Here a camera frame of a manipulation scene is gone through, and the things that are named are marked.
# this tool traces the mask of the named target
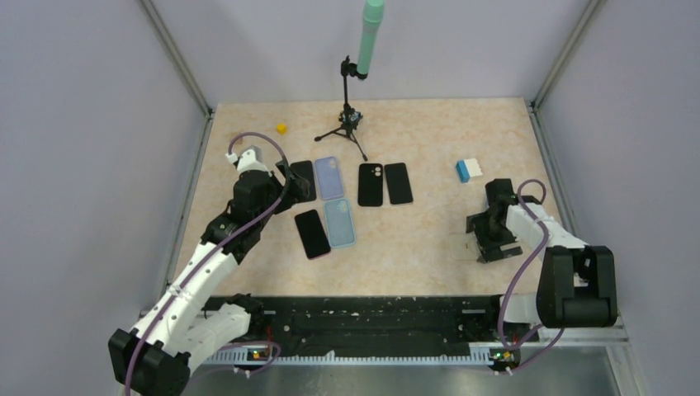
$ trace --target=mint green foam tube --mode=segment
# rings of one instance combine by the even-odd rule
[[[360,41],[360,54],[357,56],[359,74],[367,75],[370,71],[376,33],[382,18],[384,18],[384,0],[367,0],[362,11],[362,41]]]

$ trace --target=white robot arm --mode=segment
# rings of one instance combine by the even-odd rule
[[[273,214],[309,195],[310,184],[286,163],[283,186],[251,146],[241,156],[227,155],[239,172],[234,197],[226,210],[206,227],[192,258],[160,301],[129,331],[118,329],[109,350],[116,379],[146,395],[177,395],[201,363],[225,344],[242,337],[262,305],[236,295],[217,313],[197,325],[197,314],[216,286],[232,272],[260,240]]]
[[[526,243],[535,251],[542,242],[544,225],[548,238],[538,254],[542,272],[535,296],[542,324],[548,328],[612,326],[617,320],[612,252],[571,235],[534,197],[524,196],[520,204],[510,179],[494,179],[485,187],[487,211],[466,220],[466,231],[475,233],[481,259],[493,262],[522,254],[517,243]],[[585,285],[575,286],[575,275]]]

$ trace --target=microphone stand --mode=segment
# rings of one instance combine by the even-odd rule
[[[346,57],[345,60],[340,64],[340,75],[343,76],[343,91],[345,94],[345,103],[343,104],[343,111],[340,112],[340,117],[338,118],[338,121],[340,121],[340,126],[334,130],[329,131],[328,133],[316,136],[314,138],[314,141],[320,142],[321,139],[330,136],[331,134],[336,134],[356,144],[357,148],[360,149],[362,159],[366,161],[367,156],[365,155],[365,152],[362,151],[362,147],[360,147],[360,144],[357,142],[357,138],[353,133],[353,131],[357,129],[357,125],[360,124],[360,120],[362,119],[362,113],[359,111],[355,111],[355,109],[350,107],[350,104],[348,103],[348,75],[350,77],[357,77],[361,80],[367,78],[367,75],[360,74],[357,72],[357,65],[350,63],[350,56]]]

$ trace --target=blue and white block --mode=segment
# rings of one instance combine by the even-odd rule
[[[476,158],[462,159],[457,161],[457,174],[460,177],[462,183],[466,183],[472,177],[477,177],[483,175],[481,172],[481,167],[476,161]]]

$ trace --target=smartphone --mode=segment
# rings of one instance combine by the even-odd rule
[[[409,181],[409,171],[405,163],[391,163],[384,166],[386,187],[389,189],[389,202],[392,205],[405,205],[414,201]]]
[[[311,202],[316,200],[316,180],[314,178],[314,164],[311,161],[300,161],[298,163],[292,163],[290,166],[291,170],[297,175],[303,177],[309,181],[309,196],[305,200],[300,200],[299,202]]]
[[[330,253],[330,245],[324,226],[321,224],[319,212],[309,210],[294,216],[296,229],[301,237],[301,244],[304,245],[306,257],[309,260],[325,256]]]

